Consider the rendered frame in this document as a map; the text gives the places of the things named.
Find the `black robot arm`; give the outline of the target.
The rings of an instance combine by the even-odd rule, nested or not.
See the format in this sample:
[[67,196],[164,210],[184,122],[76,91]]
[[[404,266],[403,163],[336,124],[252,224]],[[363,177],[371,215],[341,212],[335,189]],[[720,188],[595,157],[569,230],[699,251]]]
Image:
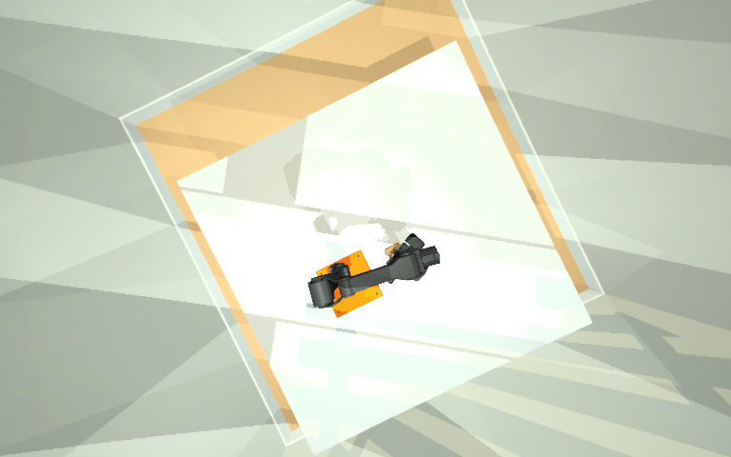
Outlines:
[[[411,254],[412,253],[412,254]],[[441,264],[436,246],[408,248],[382,267],[351,276],[349,266],[335,263],[328,267],[329,273],[311,278],[307,284],[313,306],[332,308],[355,292],[371,288],[393,279],[418,282],[430,266]],[[334,291],[339,288],[341,296],[334,301]],[[334,302],[333,302],[334,301]]]

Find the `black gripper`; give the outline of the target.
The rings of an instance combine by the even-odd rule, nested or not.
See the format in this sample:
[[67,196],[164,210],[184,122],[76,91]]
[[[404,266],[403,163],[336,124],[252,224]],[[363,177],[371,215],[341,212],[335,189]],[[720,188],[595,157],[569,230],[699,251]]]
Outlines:
[[[414,233],[410,233],[410,234],[408,235],[408,237],[407,237],[407,238],[405,239],[405,241],[406,241],[406,242],[407,242],[408,244],[410,244],[410,246],[408,246],[408,245],[407,245],[406,243],[402,243],[402,244],[401,244],[401,245],[399,246],[399,250],[398,250],[398,251],[397,251],[397,252],[395,253],[395,255],[394,255],[393,257],[390,257],[390,258],[389,258],[389,259],[388,259],[388,260],[386,261],[386,264],[388,264],[388,263],[390,262],[390,260],[391,260],[392,258],[395,258],[395,257],[397,257],[397,256],[398,256],[398,255],[399,255],[399,254],[400,254],[400,253],[401,253],[401,252],[402,252],[403,250],[406,250],[406,249],[408,249],[408,248],[419,248],[419,249],[422,249],[422,248],[423,248],[423,247],[425,246],[425,242],[423,242],[423,241],[422,241],[422,240],[421,240],[421,239],[420,239],[420,238],[419,238],[418,236],[416,236],[416,235],[415,235]],[[395,280],[396,280],[396,279],[393,279],[393,280],[390,280],[390,281],[387,281],[387,282],[388,282],[389,284],[392,284],[392,283],[393,283],[393,282],[394,282]]]

